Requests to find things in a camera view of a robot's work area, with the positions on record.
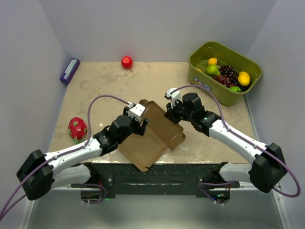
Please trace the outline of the brown cardboard box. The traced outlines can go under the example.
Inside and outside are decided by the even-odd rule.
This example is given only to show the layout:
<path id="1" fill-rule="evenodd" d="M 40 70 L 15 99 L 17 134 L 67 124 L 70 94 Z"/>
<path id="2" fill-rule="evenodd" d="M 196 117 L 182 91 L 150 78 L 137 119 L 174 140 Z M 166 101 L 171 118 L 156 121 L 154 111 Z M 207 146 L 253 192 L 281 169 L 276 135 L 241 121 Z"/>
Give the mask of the brown cardboard box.
<path id="1" fill-rule="evenodd" d="M 140 171 L 146 172 L 166 152 L 172 152 L 186 139 L 183 127 L 164 117 L 165 111 L 155 102 L 140 100 L 147 108 L 144 117 L 149 120 L 144 136 L 130 135 L 119 151 Z"/>

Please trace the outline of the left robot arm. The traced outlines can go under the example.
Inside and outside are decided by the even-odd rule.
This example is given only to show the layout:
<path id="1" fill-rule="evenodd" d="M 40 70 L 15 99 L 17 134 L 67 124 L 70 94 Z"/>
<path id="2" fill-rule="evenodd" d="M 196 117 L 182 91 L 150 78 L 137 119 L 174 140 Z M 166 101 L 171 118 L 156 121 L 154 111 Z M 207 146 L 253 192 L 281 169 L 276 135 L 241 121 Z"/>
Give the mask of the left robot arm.
<path id="1" fill-rule="evenodd" d="M 123 114 L 109 127 L 94 134 L 85 143 L 55 152 L 31 152 L 16 174 L 28 200 L 46 195 L 60 172 L 84 160 L 114 151 L 132 134 L 143 136 L 149 123 L 144 117 L 146 110 L 141 104 L 125 107 Z"/>

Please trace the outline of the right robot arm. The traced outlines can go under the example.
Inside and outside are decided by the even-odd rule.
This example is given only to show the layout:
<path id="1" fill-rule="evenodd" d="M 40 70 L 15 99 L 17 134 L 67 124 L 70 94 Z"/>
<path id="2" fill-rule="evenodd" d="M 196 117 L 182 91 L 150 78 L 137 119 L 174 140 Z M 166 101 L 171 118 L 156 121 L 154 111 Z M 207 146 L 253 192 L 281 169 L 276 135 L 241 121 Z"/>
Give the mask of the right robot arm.
<path id="1" fill-rule="evenodd" d="M 216 139 L 241 155 L 247 164 L 224 162 L 207 179 L 209 185 L 224 187 L 228 182 L 247 182 L 258 190 L 269 193 L 287 171 L 279 163 L 284 161 L 281 148 L 272 143 L 267 146 L 222 122 L 219 115 L 205 110 L 196 93 L 181 95 L 172 89 L 165 93 L 170 100 L 165 117 L 174 124 L 190 122 L 193 128 L 207 137 Z"/>

